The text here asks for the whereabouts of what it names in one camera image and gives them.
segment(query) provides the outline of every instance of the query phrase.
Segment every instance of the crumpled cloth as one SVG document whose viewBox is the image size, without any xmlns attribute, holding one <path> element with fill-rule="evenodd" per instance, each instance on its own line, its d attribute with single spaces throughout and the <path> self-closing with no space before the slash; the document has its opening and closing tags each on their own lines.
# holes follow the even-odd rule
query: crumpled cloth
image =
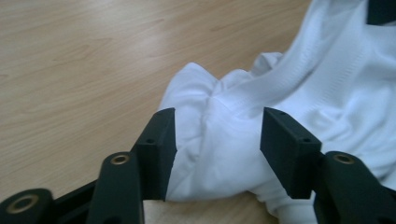
<svg viewBox="0 0 396 224">
<path fill-rule="evenodd" d="M 396 26 L 366 24 L 367 0 L 314 0 L 285 53 L 218 80 L 195 63 L 170 82 L 160 109 L 176 109 L 177 154 L 167 200 L 249 190 L 283 224 L 317 223 L 311 200 L 292 200 L 260 152 L 262 110 L 283 110 L 322 152 L 359 157 L 396 189 Z"/>
</svg>

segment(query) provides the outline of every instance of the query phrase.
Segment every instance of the white fabric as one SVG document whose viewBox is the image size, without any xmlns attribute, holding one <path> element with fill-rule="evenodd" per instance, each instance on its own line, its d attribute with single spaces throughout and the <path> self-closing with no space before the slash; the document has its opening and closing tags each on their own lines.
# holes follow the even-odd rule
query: white fabric
<svg viewBox="0 0 396 224">
<path fill-rule="evenodd" d="M 167 200 L 250 190 L 280 223 L 316 223 L 312 200 L 292 200 L 259 150 L 262 109 L 291 114 L 322 143 L 360 157 L 396 186 L 396 27 L 365 24 L 367 1 L 314 0 L 284 54 L 217 80 L 195 63 L 173 78 L 160 109 L 176 109 L 177 155 Z"/>
</svg>

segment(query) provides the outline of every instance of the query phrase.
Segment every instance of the light brown wood surface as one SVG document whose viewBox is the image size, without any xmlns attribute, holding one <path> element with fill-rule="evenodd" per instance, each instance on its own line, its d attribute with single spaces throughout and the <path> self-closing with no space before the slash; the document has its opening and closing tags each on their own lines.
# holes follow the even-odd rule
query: light brown wood surface
<svg viewBox="0 0 396 224">
<path fill-rule="evenodd" d="M 127 151 L 188 62 L 220 78 L 262 51 L 285 51 L 308 1 L 0 2 L 0 201 L 24 189 L 55 198 Z M 276 223 L 244 193 L 145 202 L 147 223 Z"/>
</svg>

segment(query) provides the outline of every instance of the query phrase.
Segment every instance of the wooden table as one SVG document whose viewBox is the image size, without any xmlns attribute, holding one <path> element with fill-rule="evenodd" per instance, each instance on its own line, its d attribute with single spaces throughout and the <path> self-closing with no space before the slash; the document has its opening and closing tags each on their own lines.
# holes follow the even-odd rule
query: wooden table
<svg viewBox="0 0 396 224">
<path fill-rule="evenodd" d="M 55 198 L 126 151 L 184 64 L 220 78 L 262 51 L 285 51 L 308 1 L 0 2 L 0 201 Z M 276 223 L 249 193 L 145 202 L 147 223 Z"/>
</svg>

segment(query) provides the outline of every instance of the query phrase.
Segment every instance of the ribbed fabric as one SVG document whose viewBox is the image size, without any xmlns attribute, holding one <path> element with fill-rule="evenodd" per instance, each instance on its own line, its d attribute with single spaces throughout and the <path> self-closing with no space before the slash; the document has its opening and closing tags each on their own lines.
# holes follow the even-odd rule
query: ribbed fabric
<svg viewBox="0 0 396 224">
<path fill-rule="evenodd" d="M 396 26 L 367 25 L 367 1 L 314 0 L 290 49 L 217 80 L 195 63 L 175 75 L 160 109 L 176 109 L 177 156 L 167 200 L 250 190 L 283 224 L 316 223 L 260 152 L 262 109 L 291 114 L 323 152 L 361 158 L 396 187 Z"/>
</svg>

